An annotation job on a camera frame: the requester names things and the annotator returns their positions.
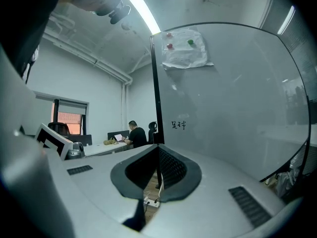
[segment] office chair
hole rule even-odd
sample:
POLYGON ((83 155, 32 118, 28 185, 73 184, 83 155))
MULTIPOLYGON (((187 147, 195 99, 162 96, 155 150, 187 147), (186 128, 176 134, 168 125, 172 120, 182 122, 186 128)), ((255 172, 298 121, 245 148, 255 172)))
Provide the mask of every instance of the office chair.
POLYGON ((153 121, 149 124, 149 141, 148 141, 148 144, 149 145, 152 145, 154 144, 154 133, 157 131, 157 122, 156 121, 153 121))
POLYGON ((50 122, 48 127, 52 129, 53 131, 57 132, 59 135, 62 135, 65 138, 70 137, 70 132, 67 124, 62 122, 50 122))

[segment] fluorescent light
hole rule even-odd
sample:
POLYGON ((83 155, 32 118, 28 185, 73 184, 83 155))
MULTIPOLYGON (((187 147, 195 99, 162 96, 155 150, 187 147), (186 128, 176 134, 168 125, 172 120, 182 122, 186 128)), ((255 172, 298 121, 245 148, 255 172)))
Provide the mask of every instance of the fluorescent light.
POLYGON ((292 6, 292 7, 290 8, 290 10, 289 10, 289 12, 288 12, 288 14, 287 14, 287 16, 286 16, 284 22, 283 22, 281 28, 278 30, 277 34, 283 34, 283 33, 284 33, 284 31, 285 31, 285 29, 287 28, 289 22, 291 22, 291 20, 292 20, 294 14, 295 14, 295 7, 292 6))
POLYGON ((152 34, 157 34, 160 32, 159 26, 155 21, 150 9, 148 8, 147 4, 144 0, 130 0, 136 10, 139 12, 145 23, 147 24, 148 28, 150 29, 152 34))

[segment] man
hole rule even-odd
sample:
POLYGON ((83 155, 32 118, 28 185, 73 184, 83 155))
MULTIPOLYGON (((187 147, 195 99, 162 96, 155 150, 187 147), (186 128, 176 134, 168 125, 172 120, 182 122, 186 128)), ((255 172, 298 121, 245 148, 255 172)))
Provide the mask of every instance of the man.
POLYGON ((129 122, 129 128, 131 130, 129 139, 122 137, 122 141, 127 145, 133 144, 134 148, 144 146, 147 144, 147 137, 145 136, 145 131, 138 127, 135 121, 129 122))
POLYGON ((1 8, 11 5, 16 8, 2 10, 5 23, 1 25, 0 43, 22 77, 57 3, 71 3, 80 9, 104 16, 112 12, 120 2, 121 0, 0 0, 1 8))

